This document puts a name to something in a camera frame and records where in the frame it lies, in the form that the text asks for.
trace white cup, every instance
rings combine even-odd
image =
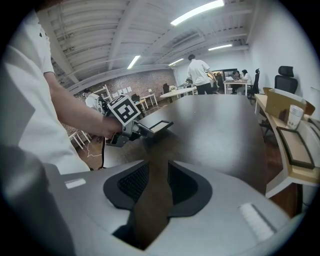
[[[287,126],[293,130],[297,129],[303,115],[304,110],[302,108],[291,105]]]

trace cardboard box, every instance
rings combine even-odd
[[[285,123],[288,122],[291,105],[296,105],[299,108],[302,108],[303,111],[306,110],[307,102],[303,98],[290,92],[271,89],[268,91],[267,96],[265,112],[279,118]]]

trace brick wall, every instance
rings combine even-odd
[[[110,94],[112,95],[113,93],[118,92],[120,89],[131,87],[132,92],[129,92],[127,95],[131,96],[133,94],[137,94],[140,97],[149,95],[150,93],[148,90],[151,89],[152,93],[155,94],[156,100],[160,101],[162,100],[160,95],[163,93],[163,85],[165,83],[167,83],[169,86],[176,86],[176,79],[173,70],[163,69],[120,76],[91,86],[90,89],[94,92],[102,89],[103,86],[106,85]],[[85,104],[86,101],[82,97],[82,94],[83,91],[75,94],[74,97]],[[62,125],[66,129],[68,135],[78,132],[81,138],[83,138],[81,131],[65,124]],[[77,147],[78,145],[74,142],[74,140],[72,141],[72,144]]]

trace ceiling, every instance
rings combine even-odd
[[[212,0],[64,0],[38,13],[56,76],[70,91],[130,73],[169,68],[189,54],[231,43],[243,50],[256,0],[224,6],[177,26],[174,19]],[[127,70],[136,55],[141,58]]]

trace wooden floor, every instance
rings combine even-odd
[[[169,101],[163,100],[158,103],[158,107],[154,106],[153,108],[147,109],[145,115],[150,115],[151,113],[157,111],[158,109],[164,107],[165,105],[170,104]],[[102,165],[102,143],[97,142],[97,137],[92,138],[92,142],[88,144],[85,143],[85,147],[83,150],[80,148],[77,149],[78,155],[80,158],[92,169],[97,170]],[[282,170],[282,161],[280,150],[276,141],[274,134],[269,131],[268,136],[265,140],[265,151],[267,156],[267,179],[268,182],[271,181],[281,170]],[[152,183],[153,179],[159,179],[157,177],[157,172],[150,173],[149,183]],[[148,194],[142,194],[141,197],[149,196],[154,197],[157,196],[157,189],[162,189],[161,187],[149,187],[147,186]],[[162,197],[170,197],[169,194],[162,194]],[[276,203],[279,207],[281,207],[289,217],[294,217],[296,215],[297,209],[297,185],[291,184],[286,189],[276,194],[271,198],[271,200]],[[145,249],[150,245],[150,243],[161,233],[161,231],[166,227],[167,222],[164,216],[166,216],[166,211],[171,207],[171,203],[168,200],[165,205],[161,205],[161,210],[159,211],[151,211],[150,209],[156,209],[156,205],[151,205],[150,208],[147,208],[146,205],[142,203],[138,203],[135,206],[135,215],[136,222],[139,223],[137,225],[137,236],[139,238],[139,242],[141,244],[141,249]]]

